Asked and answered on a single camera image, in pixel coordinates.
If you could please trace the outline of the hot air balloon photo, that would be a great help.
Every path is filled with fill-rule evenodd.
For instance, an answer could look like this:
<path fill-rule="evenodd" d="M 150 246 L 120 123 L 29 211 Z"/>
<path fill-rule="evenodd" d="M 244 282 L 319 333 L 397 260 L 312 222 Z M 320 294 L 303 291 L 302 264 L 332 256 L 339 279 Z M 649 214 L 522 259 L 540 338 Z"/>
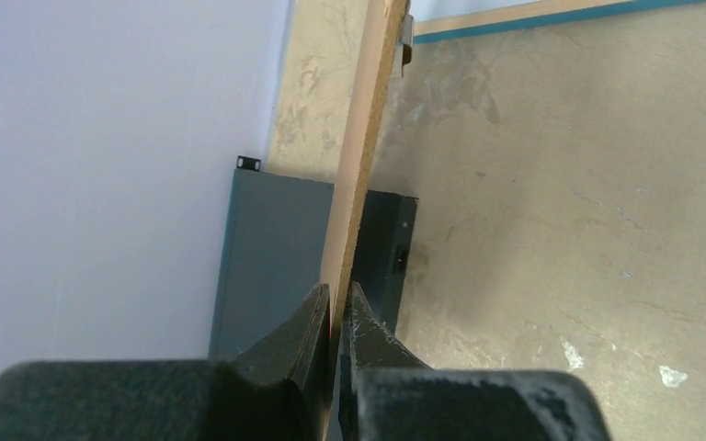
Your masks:
<path fill-rule="evenodd" d="M 534 2 L 535 0 L 411 0 L 409 14 L 418 22 L 426 22 Z"/>

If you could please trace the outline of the brown cardboard backing board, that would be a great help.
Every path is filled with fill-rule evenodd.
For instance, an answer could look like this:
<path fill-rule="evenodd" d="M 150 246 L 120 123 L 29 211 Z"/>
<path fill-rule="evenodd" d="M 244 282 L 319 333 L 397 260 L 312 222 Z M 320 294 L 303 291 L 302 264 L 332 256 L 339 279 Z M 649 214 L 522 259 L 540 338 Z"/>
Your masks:
<path fill-rule="evenodd" d="M 336 171 L 320 282 L 329 288 L 329 345 L 322 440 L 327 439 L 336 361 L 360 220 L 407 1 L 369 1 Z"/>

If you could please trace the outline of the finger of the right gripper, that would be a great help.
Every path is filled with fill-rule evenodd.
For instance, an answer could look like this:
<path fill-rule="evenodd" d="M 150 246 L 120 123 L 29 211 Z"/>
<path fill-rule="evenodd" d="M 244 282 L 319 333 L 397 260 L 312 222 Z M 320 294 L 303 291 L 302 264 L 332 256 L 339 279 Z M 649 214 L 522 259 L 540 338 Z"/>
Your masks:
<path fill-rule="evenodd" d="M 400 65 L 401 76 L 404 76 L 405 66 L 408 65 L 413 59 L 414 37 L 415 19 L 412 15 L 407 13 L 402 21 L 399 34 L 399 43 L 402 47 L 402 58 Z"/>

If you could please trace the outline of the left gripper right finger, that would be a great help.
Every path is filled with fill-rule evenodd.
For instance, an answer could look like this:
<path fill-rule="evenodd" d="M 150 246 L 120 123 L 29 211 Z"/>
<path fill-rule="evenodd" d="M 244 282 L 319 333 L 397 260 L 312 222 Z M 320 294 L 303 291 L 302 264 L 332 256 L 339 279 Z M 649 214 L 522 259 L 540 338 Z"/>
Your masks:
<path fill-rule="evenodd" d="M 337 418 L 345 440 L 609 440 L 578 377 L 429 367 L 375 317 L 361 287 L 341 325 Z"/>

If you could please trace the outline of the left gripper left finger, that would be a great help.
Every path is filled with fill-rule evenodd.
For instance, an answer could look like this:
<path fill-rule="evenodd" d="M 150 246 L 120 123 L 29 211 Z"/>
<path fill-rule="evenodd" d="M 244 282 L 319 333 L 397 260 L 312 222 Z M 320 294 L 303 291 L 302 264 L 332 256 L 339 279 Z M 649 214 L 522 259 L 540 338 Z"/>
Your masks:
<path fill-rule="evenodd" d="M 0 440 L 317 440 L 329 289 L 225 360 L 37 361 L 0 374 Z"/>

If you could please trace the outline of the blue wooden picture frame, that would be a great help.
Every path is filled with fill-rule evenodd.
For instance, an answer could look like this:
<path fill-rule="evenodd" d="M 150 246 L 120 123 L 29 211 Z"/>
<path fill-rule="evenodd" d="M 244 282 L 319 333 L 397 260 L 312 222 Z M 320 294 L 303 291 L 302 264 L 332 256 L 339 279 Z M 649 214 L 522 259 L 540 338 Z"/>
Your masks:
<path fill-rule="evenodd" d="M 692 5 L 688 1 L 538 1 L 437 18 L 415 26 L 418 44 Z"/>

